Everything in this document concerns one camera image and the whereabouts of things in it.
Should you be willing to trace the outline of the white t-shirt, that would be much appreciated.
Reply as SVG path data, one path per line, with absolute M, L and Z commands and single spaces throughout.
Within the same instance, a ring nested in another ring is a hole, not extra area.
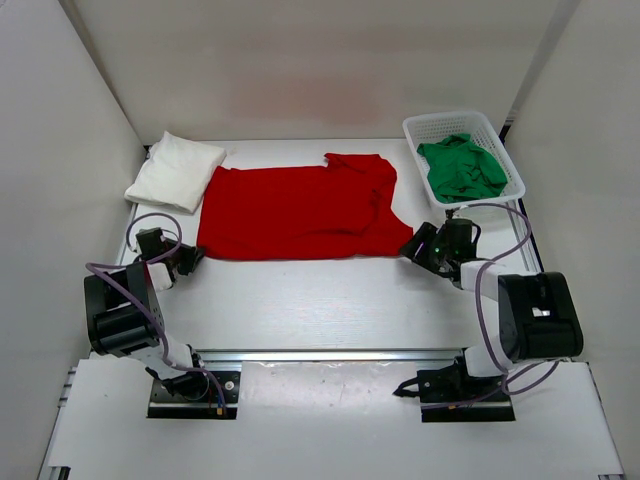
M 183 139 L 165 131 L 153 144 L 149 157 L 124 198 L 133 203 L 164 205 L 193 214 L 217 167 L 224 148 Z

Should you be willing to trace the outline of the red t-shirt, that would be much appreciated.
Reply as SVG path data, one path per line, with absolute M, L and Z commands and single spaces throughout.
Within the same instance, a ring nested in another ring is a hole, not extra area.
M 378 154 L 328 153 L 317 166 L 216 169 L 196 244 L 214 259 L 394 257 L 413 235 L 392 210 L 394 167 Z

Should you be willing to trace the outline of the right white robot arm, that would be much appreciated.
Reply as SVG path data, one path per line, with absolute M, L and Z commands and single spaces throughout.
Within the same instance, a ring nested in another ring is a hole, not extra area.
M 479 225 L 453 218 L 437 227 L 425 222 L 400 254 L 427 271 L 474 294 L 482 343 L 466 349 L 463 366 L 449 375 L 460 399 L 480 393 L 485 378 L 516 364 L 560 360 L 583 352 L 584 336 L 565 276 L 559 272 L 516 273 L 477 256 Z

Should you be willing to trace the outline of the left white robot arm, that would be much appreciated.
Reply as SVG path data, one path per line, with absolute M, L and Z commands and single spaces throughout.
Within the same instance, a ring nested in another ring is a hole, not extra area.
M 212 388 L 199 354 L 165 330 L 156 293 L 188 276 L 205 250 L 169 238 L 160 228 L 136 234 L 139 258 L 107 272 L 98 267 L 83 282 L 88 338 L 99 355 L 132 358 L 171 395 L 198 400 Z

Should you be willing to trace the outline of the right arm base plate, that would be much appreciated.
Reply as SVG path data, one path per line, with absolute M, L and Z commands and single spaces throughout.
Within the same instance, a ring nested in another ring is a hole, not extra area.
M 461 357 L 440 369 L 418 370 L 393 392 L 417 398 L 422 423 L 489 423 L 516 420 L 502 376 L 472 377 Z

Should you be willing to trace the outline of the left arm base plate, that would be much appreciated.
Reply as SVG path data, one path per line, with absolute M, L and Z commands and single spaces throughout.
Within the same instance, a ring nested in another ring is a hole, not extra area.
M 150 419 L 235 420 L 241 387 L 241 370 L 213 370 L 224 394 L 219 401 L 216 386 L 205 375 L 187 373 L 173 381 L 154 379 L 147 417 Z

